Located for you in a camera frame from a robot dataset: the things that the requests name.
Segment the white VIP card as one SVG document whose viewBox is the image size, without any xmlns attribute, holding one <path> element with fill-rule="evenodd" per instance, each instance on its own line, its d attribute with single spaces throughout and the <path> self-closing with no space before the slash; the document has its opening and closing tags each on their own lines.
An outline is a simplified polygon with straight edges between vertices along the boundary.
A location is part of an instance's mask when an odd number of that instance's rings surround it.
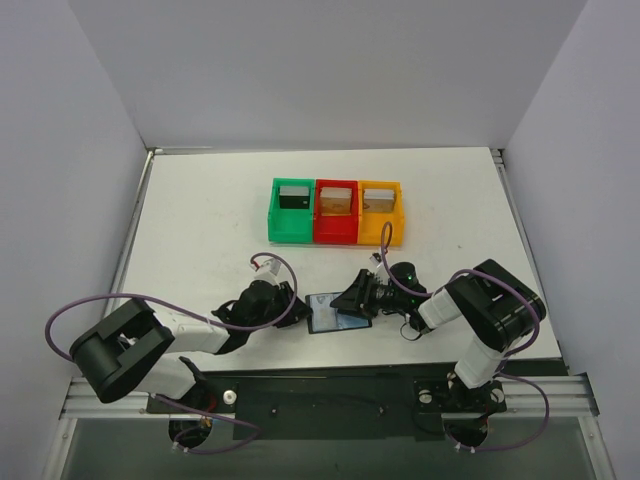
<svg viewBox="0 0 640 480">
<path fill-rule="evenodd" d="M 307 304 L 312 309 L 312 316 L 309 320 L 311 334 L 329 333 L 340 329 L 337 310 L 331 306 L 331 302 L 337 296 L 337 293 L 321 293 L 307 296 Z"/>
</svg>

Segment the black leather card holder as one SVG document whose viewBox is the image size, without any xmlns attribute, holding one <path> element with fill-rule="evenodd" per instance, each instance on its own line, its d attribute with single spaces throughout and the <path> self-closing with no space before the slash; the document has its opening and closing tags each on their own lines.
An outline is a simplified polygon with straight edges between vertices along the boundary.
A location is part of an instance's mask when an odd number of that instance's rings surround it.
<svg viewBox="0 0 640 480">
<path fill-rule="evenodd" d="M 339 313 L 330 303 L 339 296 L 338 292 L 316 293 L 305 297 L 306 305 L 311 309 L 307 319 L 310 334 L 333 333 L 360 330 L 372 327 L 372 321 Z"/>
</svg>

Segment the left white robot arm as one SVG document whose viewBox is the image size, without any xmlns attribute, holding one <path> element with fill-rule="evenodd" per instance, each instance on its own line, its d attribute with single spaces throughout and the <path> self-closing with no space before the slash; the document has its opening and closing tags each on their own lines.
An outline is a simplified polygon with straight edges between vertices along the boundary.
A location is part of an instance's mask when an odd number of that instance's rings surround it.
<svg viewBox="0 0 640 480">
<path fill-rule="evenodd" d="M 103 403 L 133 391 L 182 400 L 209 389 L 191 354 L 225 355 L 258 327 L 284 328 L 311 317 L 287 281 L 255 280 L 203 321 L 131 299 L 76 339 L 69 355 Z"/>
</svg>

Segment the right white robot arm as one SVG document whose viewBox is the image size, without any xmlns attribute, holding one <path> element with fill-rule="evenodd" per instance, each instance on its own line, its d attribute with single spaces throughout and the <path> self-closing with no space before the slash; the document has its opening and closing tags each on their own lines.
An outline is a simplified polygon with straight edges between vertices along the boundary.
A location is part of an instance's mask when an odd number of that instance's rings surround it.
<svg viewBox="0 0 640 480">
<path fill-rule="evenodd" d="M 493 380 L 524 337 L 533 343 L 546 317 L 538 294 L 492 259 L 456 274 L 432 294 L 420 284 L 410 262 L 393 264 L 385 280 L 362 269 L 331 307 L 366 320 L 380 313 L 401 315 L 420 337 L 465 320 L 473 337 L 453 378 L 469 390 Z"/>
</svg>

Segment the brown card stack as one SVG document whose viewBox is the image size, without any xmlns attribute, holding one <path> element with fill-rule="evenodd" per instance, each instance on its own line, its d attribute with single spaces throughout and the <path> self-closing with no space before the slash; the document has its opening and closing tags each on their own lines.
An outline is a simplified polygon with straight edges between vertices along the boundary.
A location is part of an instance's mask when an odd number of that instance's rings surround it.
<svg viewBox="0 0 640 480">
<path fill-rule="evenodd" d="M 325 216 L 349 215 L 352 190 L 346 187 L 322 187 L 320 189 L 320 213 Z"/>
</svg>

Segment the black card stack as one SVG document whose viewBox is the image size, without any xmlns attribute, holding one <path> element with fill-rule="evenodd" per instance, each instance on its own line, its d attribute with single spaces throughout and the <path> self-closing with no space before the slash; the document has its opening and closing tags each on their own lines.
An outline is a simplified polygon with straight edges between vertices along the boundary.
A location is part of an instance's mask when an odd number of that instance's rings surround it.
<svg viewBox="0 0 640 480">
<path fill-rule="evenodd" d="M 284 210 L 307 210 L 311 193 L 306 185 L 281 185 L 278 188 L 279 207 Z"/>
</svg>

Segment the green plastic bin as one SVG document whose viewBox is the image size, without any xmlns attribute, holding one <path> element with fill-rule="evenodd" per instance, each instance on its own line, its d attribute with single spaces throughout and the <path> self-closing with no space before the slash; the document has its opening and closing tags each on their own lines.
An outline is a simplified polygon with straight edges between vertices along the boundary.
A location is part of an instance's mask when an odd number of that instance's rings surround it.
<svg viewBox="0 0 640 480">
<path fill-rule="evenodd" d="M 314 179 L 274 178 L 267 216 L 268 240 L 280 244 L 311 244 L 314 220 Z M 278 188 L 281 185 L 306 185 L 310 188 L 310 207 L 307 210 L 284 210 L 279 207 Z"/>
</svg>

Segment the red plastic bin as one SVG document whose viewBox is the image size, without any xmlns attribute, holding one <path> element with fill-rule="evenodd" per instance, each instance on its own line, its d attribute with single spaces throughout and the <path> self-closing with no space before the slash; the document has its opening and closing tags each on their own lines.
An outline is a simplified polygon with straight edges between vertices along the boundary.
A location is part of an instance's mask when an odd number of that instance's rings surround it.
<svg viewBox="0 0 640 480">
<path fill-rule="evenodd" d="M 317 179 L 313 242 L 355 245 L 360 223 L 359 185 L 355 180 Z"/>
</svg>

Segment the orange plastic bin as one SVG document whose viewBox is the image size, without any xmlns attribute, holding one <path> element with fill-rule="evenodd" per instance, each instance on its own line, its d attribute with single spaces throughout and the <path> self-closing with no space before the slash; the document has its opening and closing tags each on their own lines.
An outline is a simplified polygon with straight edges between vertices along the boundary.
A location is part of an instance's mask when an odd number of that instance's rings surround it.
<svg viewBox="0 0 640 480">
<path fill-rule="evenodd" d="M 373 211 L 364 199 L 367 190 L 390 190 L 393 192 L 393 208 L 388 212 Z M 405 214 L 403 206 L 403 192 L 400 182 L 359 180 L 358 196 L 359 230 L 357 243 L 359 245 L 380 245 L 381 232 L 386 222 L 392 225 L 391 245 L 400 247 L 404 243 Z"/>
</svg>

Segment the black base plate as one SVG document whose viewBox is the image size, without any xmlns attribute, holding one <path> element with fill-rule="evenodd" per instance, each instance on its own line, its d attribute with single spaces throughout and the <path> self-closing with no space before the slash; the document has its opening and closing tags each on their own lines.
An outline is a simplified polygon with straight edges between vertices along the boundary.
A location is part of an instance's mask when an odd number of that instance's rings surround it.
<svg viewBox="0 0 640 480">
<path fill-rule="evenodd" d="M 443 438 L 445 417 L 472 428 L 503 413 L 500 382 L 469 390 L 453 366 L 418 364 L 362 368 L 208 372 L 207 384 L 181 404 L 232 414 L 240 440 L 261 429 L 263 440 L 374 440 Z"/>
</svg>

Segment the aluminium frame rail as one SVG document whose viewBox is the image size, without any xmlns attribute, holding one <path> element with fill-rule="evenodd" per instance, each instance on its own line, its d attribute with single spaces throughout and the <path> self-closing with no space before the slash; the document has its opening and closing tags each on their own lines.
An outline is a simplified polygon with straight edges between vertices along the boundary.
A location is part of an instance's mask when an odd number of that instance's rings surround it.
<svg viewBox="0 0 640 480">
<path fill-rule="evenodd" d="M 142 209 L 144 206 L 144 201 L 146 198 L 146 192 L 148 188 L 149 179 L 151 176 L 151 171 L 153 168 L 155 153 L 156 151 L 154 149 L 150 149 L 147 151 L 147 158 L 145 160 L 142 174 L 139 180 L 138 188 L 136 191 L 133 213 L 129 221 L 124 243 L 118 257 L 118 262 L 116 265 L 114 277 L 109 288 L 109 292 L 111 294 L 121 293 L 123 290 L 124 281 L 127 275 L 127 268 L 130 261 L 136 233 L 138 230 L 138 225 L 139 225 Z"/>
</svg>

